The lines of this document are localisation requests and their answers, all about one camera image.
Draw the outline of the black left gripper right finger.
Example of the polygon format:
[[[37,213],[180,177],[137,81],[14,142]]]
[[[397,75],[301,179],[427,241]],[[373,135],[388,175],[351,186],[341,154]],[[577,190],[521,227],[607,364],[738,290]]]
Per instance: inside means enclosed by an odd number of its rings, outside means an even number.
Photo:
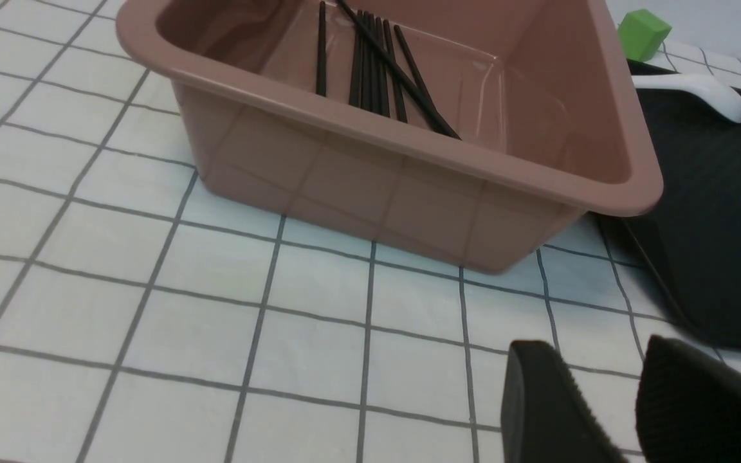
[[[636,434],[649,462],[741,462],[741,373],[682,340],[653,335]]]

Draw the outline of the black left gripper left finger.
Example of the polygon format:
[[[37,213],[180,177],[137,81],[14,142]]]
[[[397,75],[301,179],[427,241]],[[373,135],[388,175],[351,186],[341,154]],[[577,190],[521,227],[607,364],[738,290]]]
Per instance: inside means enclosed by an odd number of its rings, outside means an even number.
[[[506,462],[626,461],[544,341],[511,342],[500,425]]]

